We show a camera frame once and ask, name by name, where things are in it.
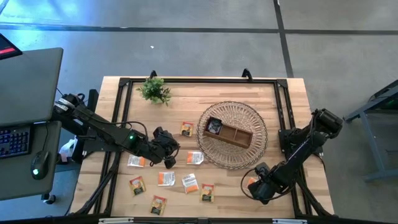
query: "round woven tray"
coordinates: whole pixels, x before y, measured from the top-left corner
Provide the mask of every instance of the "round woven tray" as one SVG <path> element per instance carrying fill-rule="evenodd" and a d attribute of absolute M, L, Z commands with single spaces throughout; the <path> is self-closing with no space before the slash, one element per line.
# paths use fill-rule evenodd
<path fill-rule="evenodd" d="M 235 146 L 203 135 L 209 117 L 253 133 L 249 148 Z M 240 169 L 255 163 L 267 148 L 267 128 L 264 120 L 250 106 L 233 101 L 216 103 L 200 117 L 197 127 L 197 141 L 206 158 L 219 167 Z"/>

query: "gray floor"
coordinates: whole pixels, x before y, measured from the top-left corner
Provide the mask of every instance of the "gray floor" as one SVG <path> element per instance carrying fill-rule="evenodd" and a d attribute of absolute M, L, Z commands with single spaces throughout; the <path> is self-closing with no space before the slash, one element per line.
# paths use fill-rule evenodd
<path fill-rule="evenodd" d="M 9 0 L 1 24 L 52 24 L 109 27 L 184 27 L 276 29 L 271 0 Z M 397 1 L 280 0 L 286 29 L 397 30 Z M 67 32 L 0 30 L 22 50 L 63 47 L 59 89 L 87 93 L 100 89 L 104 75 L 238 76 L 243 68 L 256 77 L 286 77 L 279 34 Z M 375 91 L 398 78 L 397 35 L 288 34 L 294 77 L 305 79 L 310 105 L 339 116 L 353 111 Z M 371 151 L 354 121 L 324 147 L 326 176 L 337 215 L 398 222 L 398 179 L 365 183 L 376 170 Z M 73 195 L 76 178 L 58 173 L 59 190 Z M 0 220 L 66 212 L 66 202 L 36 205 L 31 198 L 0 202 L 0 208 L 25 203 L 37 210 L 2 212 Z"/>

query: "wooden table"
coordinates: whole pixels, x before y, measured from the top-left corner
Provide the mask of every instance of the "wooden table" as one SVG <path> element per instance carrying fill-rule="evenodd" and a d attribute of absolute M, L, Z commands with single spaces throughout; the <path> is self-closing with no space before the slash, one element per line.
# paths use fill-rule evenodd
<path fill-rule="evenodd" d="M 101 92 L 99 94 L 96 113 L 111 120 L 118 90 L 120 77 L 104 77 Z M 307 92 L 302 78 L 288 78 L 290 99 L 292 102 L 296 126 L 306 126 L 311 118 L 308 104 Z M 280 152 L 277 132 L 280 129 L 276 110 L 275 93 L 272 85 L 267 84 L 230 84 L 230 83 L 168 83 L 172 89 L 172 100 L 169 107 L 165 105 L 152 105 L 145 101 L 136 88 L 141 86 L 134 84 L 131 103 L 129 106 L 129 121 L 140 121 L 144 123 L 148 132 L 162 126 L 173 134 L 180 143 L 181 148 L 177 156 L 177 163 L 171 169 L 175 172 L 176 181 L 172 187 L 157 186 L 158 172 L 166 171 L 162 163 L 149 166 L 128 167 L 129 154 L 122 153 L 116 191 L 112 207 L 114 217 L 151 217 L 156 216 L 149 212 L 150 203 L 154 195 L 167 198 L 167 205 L 163 217 L 225 217 L 225 218 L 287 218 L 294 217 L 292 197 L 286 195 L 277 200 L 270 201 L 268 205 L 262 205 L 258 201 L 251 200 L 243 195 L 240 189 L 240 181 L 247 169 L 227 170 L 221 169 L 208 160 L 199 165 L 186 165 L 188 151 L 199 150 L 196 142 L 196 132 L 192 137 L 179 134 L 182 121 L 197 124 L 200 115 L 211 105 L 221 101 L 239 101 L 252 106 L 264 118 L 268 131 L 268 145 L 264 157 L 255 163 L 265 161 L 269 167 L 284 160 Z M 124 90 L 119 120 L 123 112 L 126 90 Z M 133 126 L 142 131 L 140 126 Z M 83 161 L 81 171 L 75 190 L 71 212 L 77 211 L 88 200 L 97 187 L 103 163 L 104 153 L 93 153 Z M 324 206 L 333 213 L 328 184 L 323 166 L 318 158 L 311 156 L 304 164 L 305 176 L 309 189 Z M 187 174 L 194 173 L 199 185 L 215 184 L 215 201 L 213 203 L 200 202 L 199 192 L 185 194 L 181 178 Z M 133 197 L 129 189 L 129 180 L 141 175 L 144 179 L 147 191 L 144 194 Z M 104 191 L 103 204 L 105 207 L 108 197 L 108 189 Z M 300 208 L 304 211 L 301 192 L 298 188 Z"/>

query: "black computer mouse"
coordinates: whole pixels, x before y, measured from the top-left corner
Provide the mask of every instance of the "black computer mouse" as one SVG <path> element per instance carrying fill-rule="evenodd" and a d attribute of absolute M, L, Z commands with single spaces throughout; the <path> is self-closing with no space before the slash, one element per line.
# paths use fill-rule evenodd
<path fill-rule="evenodd" d="M 50 153 L 47 151 L 40 151 L 36 153 L 30 165 L 30 173 L 35 180 L 41 180 L 49 171 L 49 156 Z"/>

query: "potted plant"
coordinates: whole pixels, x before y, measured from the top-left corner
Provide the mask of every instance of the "potted plant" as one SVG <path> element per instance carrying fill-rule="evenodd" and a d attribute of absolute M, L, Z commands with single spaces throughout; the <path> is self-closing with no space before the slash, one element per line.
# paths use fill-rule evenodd
<path fill-rule="evenodd" d="M 169 106 L 170 88 L 164 87 L 163 78 L 147 78 L 144 85 L 137 90 L 142 93 L 145 100 L 150 100 L 153 104 L 165 103 Z"/>

